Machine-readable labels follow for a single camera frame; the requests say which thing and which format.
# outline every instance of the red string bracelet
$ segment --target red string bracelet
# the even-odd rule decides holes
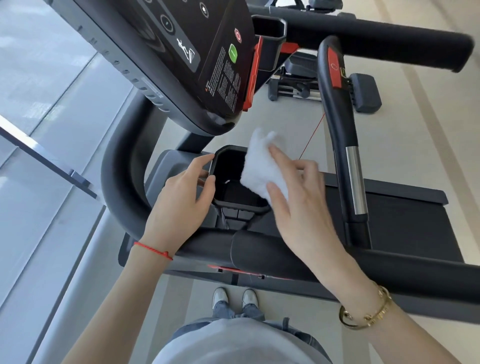
[[[142,248],[148,249],[148,250],[150,250],[151,252],[154,252],[154,253],[156,253],[156,254],[158,254],[158,255],[164,256],[164,257],[167,258],[168,260],[173,260],[173,258],[168,255],[168,252],[160,252],[160,251],[158,251],[157,249],[151,248],[150,246],[145,245],[145,244],[142,244],[142,243],[139,243],[139,242],[134,242],[133,245],[141,246]]]

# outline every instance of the person's left hand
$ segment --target person's left hand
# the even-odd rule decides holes
[[[195,158],[184,172],[167,180],[148,217],[142,244],[173,256],[200,227],[215,194],[215,176],[201,180],[208,176],[203,166],[214,156]],[[197,185],[204,187],[198,200]]]

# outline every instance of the treadmill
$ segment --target treadmill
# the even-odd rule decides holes
[[[126,231],[120,264],[166,179],[241,122],[254,93],[291,54],[314,49],[336,157],[336,174],[325,175],[326,198],[346,250],[407,312],[480,323],[480,267],[464,263],[445,193],[363,179],[343,62],[351,55],[459,72],[473,51],[470,36],[244,0],[46,2],[138,89],[102,164],[105,202]],[[144,183],[165,122],[155,109],[188,133],[160,155]],[[244,153],[237,146],[217,152],[207,166],[216,183],[240,178]],[[216,186],[215,206],[168,273],[335,300],[285,245],[269,207],[229,185],[234,190]]]

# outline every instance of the treadmill display screen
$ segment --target treadmill display screen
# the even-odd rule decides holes
[[[244,0],[111,3],[207,111],[239,114],[256,42]]]

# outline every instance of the black cup holder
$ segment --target black cup holder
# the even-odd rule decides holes
[[[210,174],[216,177],[213,204],[264,214],[270,210],[267,200],[240,183],[246,154],[247,148],[242,146],[224,146],[215,153],[210,167]]]
[[[252,21],[257,39],[264,39],[258,69],[273,71],[276,69],[282,44],[287,39],[287,23],[283,19],[263,15],[252,15]]]

